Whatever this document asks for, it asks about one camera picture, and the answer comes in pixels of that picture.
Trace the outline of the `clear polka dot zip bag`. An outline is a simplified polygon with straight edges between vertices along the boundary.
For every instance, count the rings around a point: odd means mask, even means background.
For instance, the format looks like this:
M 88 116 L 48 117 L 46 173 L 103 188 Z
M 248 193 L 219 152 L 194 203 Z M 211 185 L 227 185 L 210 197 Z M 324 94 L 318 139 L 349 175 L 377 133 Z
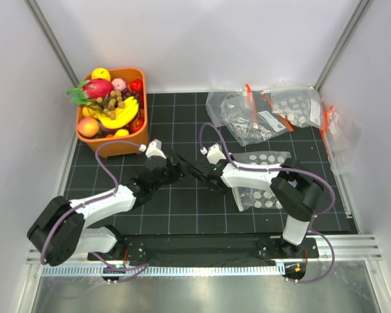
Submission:
M 291 157 L 287 151 L 255 151 L 246 153 L 235 153 L 231 155 L 235 162 L 249 166 L 262 166 L 278 168 L 287 158 Z M 232 189 L 235 203 L 240 212 L 251 207 L 257 209 L 282 209 L 270 188 L 271 179 L 277 176 L 275 173 L 248 172 L 254 180 L 252 183 L 243 183 Z

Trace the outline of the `yellow banana bunch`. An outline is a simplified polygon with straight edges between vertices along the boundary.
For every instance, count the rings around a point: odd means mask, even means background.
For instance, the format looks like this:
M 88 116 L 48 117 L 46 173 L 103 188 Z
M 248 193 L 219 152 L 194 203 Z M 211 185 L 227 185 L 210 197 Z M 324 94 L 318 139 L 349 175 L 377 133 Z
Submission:
M 124 127 L 139 113 L 139 103 L 136 98 L 128 97 L 123 104 L 122 108 L 115 108 L 111 114 L 98 113 L 97 119 L 103 127 L 112 130 Z

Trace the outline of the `orange red peach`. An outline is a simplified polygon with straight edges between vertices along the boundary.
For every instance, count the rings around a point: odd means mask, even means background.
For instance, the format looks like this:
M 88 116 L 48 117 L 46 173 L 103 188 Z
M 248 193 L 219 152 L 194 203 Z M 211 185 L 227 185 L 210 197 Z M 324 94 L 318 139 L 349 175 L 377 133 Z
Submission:
M 76 130 L 86 138 L 92 138 L 100 130 L 98 121 L 93 117 L 84 117 L 77 124 Z

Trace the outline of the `brown longan cluster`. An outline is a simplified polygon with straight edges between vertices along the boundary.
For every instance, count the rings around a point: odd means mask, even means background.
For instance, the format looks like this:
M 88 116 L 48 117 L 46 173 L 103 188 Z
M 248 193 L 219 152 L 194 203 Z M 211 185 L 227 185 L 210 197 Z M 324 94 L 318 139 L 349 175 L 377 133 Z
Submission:
M 116 119 L 118 110 L 124 109 L 125 106 L 122 93 L 114 90 L 106 98 L 97 98 L 95 110 L 110 119 Z

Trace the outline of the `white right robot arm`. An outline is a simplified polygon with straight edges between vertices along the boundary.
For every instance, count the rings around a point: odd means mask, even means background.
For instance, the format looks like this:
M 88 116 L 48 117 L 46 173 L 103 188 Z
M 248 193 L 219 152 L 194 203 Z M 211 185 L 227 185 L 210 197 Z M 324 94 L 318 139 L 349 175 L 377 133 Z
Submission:
M 287 258 L 296 258 L 303 252 L 303 240 L 311 232 L 311 225 L 319 214 L 317 209 L 324 190 L 327 189 L 330 194 L 330 204 L 321 211 L 322 214 L 331 210 L 336 201 L 330 184 L 306 171 L 293 158 L 273 166 L 249 165 L 226 159 L 213 163 L 204 158 L 195 164 L 183 161 L 182 168 L 185 175 L 194 176 L 217 192 L 230 188 L 272 191 L 287 214 L 280 243 L 281 252 Z

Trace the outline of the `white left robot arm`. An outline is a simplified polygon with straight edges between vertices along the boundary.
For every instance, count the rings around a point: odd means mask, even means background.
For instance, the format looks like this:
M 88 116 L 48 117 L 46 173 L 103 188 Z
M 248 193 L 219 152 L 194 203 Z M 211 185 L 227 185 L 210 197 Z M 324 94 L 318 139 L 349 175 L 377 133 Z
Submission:
M 127 184 L 88 198 L 69 201 L 53 198 L 27 232 L 40 252 L 43 265 L 58 266 L 75 254 L 103 254 L 111 261 L 124 256 L 126 239 L 112 225 L 93 224 L 112 215 L 141 207 L 161 187 L 190 174 L 192 164 L 171 151 L 168 156 L 152 155 Z

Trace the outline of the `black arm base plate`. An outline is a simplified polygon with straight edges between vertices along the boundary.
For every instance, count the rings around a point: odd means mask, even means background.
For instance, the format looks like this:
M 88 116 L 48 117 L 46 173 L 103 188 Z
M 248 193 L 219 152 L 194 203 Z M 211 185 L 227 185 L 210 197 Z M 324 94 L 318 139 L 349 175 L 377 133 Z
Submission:
M 264 233 L 207 235 L 128 235 L 117 239 L 115 246 L 102 254 L 107 260 L 126 260 L 133 264 L 180 258 L 226 260 L 230 256 L 262 260 L 309 258 L 317 259 L 316 240 L 307 237 L 299 246 L 280 236 Z

